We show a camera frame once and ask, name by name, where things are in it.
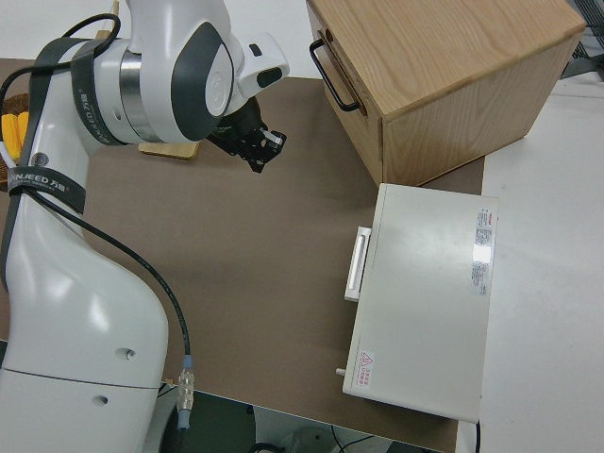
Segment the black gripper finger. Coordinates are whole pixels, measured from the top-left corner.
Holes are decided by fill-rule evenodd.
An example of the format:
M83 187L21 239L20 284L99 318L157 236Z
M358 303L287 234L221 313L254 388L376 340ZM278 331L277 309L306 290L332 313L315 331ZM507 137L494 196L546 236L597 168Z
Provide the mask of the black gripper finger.
M241 144L241 158L246 161L251 170L261 174L266 164L262 142L244 142Z
M263 136L262 153L264 156L277 156L283 149L287 136L276 130L262 129L260 131Z

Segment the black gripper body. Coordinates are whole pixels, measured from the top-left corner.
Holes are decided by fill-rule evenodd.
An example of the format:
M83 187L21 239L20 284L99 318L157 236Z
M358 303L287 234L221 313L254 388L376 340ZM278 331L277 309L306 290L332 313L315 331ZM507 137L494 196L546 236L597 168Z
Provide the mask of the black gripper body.
M257 101L247 101L224 116L210 133L210 142L232 156L255 159L264 140L264 122Z

